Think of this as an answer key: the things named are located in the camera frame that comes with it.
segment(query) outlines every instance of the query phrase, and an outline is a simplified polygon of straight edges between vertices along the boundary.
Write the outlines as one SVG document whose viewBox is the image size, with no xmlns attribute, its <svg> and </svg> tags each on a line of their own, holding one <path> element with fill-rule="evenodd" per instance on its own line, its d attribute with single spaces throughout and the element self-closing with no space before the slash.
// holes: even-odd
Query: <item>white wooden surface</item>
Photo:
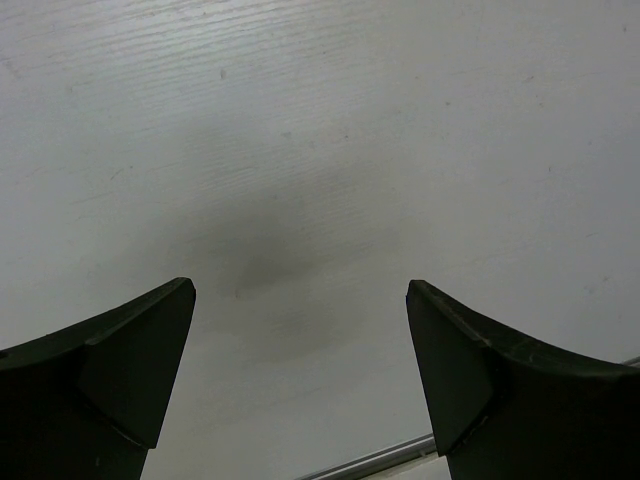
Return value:
<svg viewBox="0 0 640 480">
<path fill-rule="evenodd" d="M 639 113 L 637 0 L 5 0 L 0 346 L 190 276 L 145 478 L 408 440 L 413 277 L 640 353 Z"/>
</svg>

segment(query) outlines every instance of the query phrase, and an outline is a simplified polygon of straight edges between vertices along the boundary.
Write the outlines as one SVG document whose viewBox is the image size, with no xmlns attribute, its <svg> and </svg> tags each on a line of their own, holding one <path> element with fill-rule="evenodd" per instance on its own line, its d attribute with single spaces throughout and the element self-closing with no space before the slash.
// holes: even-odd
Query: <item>black plastic part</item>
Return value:
<svg viewBox="0 0 640 480">
<path fill-rule="evenodd" d="M 178 278 L 0 351 L 0 478 L 139 479 L 194 304 L 193 284 Z"/>
<path fill-rule="evenodd" d="M 546 344 L 424 281 L 409 325 L 453 480 L 640 478 L 640 371 Z"/>
</svg>

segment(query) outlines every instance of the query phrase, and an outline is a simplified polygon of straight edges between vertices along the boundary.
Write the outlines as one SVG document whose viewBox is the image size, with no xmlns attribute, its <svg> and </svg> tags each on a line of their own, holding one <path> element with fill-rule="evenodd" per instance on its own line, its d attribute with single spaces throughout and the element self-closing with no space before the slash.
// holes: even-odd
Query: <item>metal rod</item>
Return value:
<svg viewBox="0 0 640 480">
<path fill-rule="evenodd" d="M 640 357 L 622 363 L 640 368 Z M 436 442 L 433 434 L 430 433 L 298 480 L 361 480 L 433 453 L 436 453 Z"/>
</svg>

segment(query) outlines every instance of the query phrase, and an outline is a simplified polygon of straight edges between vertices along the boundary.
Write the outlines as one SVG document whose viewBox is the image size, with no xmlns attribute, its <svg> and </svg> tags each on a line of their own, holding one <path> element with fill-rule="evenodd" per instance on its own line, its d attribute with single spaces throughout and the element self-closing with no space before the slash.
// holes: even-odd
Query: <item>wood grain texture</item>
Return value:
<svg viewBox="0 0 640 480">
<path fill-rule="evenodd" d="M 633 357 L 638 45 L 635 0 L 4 1 L 0 347 L 192 277 L 154 480 L 428 431 L 411 278 Z"/>
</svg>

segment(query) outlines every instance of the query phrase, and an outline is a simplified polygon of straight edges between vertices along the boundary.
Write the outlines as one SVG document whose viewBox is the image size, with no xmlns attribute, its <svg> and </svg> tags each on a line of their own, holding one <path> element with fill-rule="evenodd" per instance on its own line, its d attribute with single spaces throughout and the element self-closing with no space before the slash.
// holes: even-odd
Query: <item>dark green plastic piece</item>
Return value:
<svg viewBox="0 0 640 480">
<path fill-rule="evenodd" d="M 178 278 L 0 351 L 0 478 L 139 479 L 194 304 L 193 284 Z"/>
<path fill-rule="evenodd" d="M 640 478 L 640 370 L 536 340 L 424 281 L 407 309 L 453 480 Z"/>
</svg>

